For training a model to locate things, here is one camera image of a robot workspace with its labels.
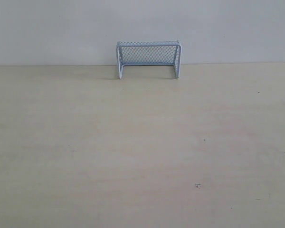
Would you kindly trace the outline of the light blue mini soccer goal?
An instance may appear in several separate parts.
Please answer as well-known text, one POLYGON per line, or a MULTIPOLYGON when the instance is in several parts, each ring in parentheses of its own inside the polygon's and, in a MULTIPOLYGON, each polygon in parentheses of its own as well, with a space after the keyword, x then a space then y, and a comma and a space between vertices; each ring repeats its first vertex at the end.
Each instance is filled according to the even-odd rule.
POLYGON ((148 41, 126 42, 116 44, 116 60, 119 79, 123 77, 126 66, 172 66, 175 78, 180 78, 181 42, 148 41))

